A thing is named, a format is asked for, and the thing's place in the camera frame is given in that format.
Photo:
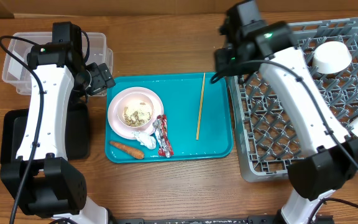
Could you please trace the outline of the red foil snack wrapper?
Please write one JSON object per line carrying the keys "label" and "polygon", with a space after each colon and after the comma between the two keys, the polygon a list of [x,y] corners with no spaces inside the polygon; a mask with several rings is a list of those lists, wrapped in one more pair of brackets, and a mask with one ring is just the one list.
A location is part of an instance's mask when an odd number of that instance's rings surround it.
{"label": "red foil snack wrapper", "polygon": [[167,117],[165,114],[158,115],[152,126],[155,130],[155,137],[159,144],[158,154],[163,157],[172,157],[174,155],[172,145],[167,136]]}

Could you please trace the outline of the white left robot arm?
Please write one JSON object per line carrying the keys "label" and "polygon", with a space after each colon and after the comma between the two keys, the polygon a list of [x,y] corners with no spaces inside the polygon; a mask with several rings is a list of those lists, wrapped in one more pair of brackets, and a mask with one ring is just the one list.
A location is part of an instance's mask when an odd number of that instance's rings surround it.
{"label": "white left robot arm", "polygon": [[67,67],[39,65],[24,137],[15,159],[1,166],[0,178],[17,209],[55,223],[115,223],[112,213],[87,196],[84,175],[67,160],[65,130],[74,78]]}

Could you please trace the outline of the white tissue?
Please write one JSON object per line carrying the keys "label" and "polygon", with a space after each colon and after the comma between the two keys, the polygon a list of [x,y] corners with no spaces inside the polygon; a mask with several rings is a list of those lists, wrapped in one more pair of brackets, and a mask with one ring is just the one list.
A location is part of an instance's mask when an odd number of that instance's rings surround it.
{"label": "white tissue", "polygon": [[145,132],[134,131],[133,135],[135,139],[140,142],[142,146],[145,146],[147,149],[153,150],[157,146],[156,139]]}

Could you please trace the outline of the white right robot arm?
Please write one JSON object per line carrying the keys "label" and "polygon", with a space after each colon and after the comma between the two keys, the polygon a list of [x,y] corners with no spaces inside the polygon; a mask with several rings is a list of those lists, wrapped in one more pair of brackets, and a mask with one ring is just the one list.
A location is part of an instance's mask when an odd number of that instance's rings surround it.
{"label": "white right robot arm", "polygon": [[274,217],[249,217],[251,223],[332,223],[316,218],[322,204],[358,172],[358,117],[348,131],[333,115],[314,84],[303,52],[287,47],[270,60],[241,60],[232,49],[215,52],[216,74],[259,71],[281,101],[293,125],[304,159],[288,167],[293,191]]}

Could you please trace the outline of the white bowl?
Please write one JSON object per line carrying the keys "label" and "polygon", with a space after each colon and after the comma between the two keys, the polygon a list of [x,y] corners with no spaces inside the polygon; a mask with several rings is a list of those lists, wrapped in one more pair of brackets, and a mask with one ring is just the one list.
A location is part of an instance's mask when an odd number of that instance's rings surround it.
{"label": "white bowl", "polygon": [[346,44],[339,41],[325,42],[313,51],[312,65],[317,72],[332,74],[346,69],[352,62],[352,56]]}

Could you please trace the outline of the wooden chopstick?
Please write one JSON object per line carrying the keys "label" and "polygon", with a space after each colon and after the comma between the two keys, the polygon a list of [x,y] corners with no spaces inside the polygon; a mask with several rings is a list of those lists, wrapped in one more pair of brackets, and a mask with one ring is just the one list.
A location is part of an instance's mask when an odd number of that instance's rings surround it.
{"label": "wooden chopstick", "polygon": [[204,74],[203,74],[203,82],[202,82],[202,86],[201,86],[200,106],[199,106],[198,123],[197,123],[197,130],[196,130],[196,140],[197,141],[199,140],[199,136],[200,136],[200,127],[201,127],[201,117],[202,117],[202,109],[203,109],[205,80],[206,80],[206,73],[204,72]]}

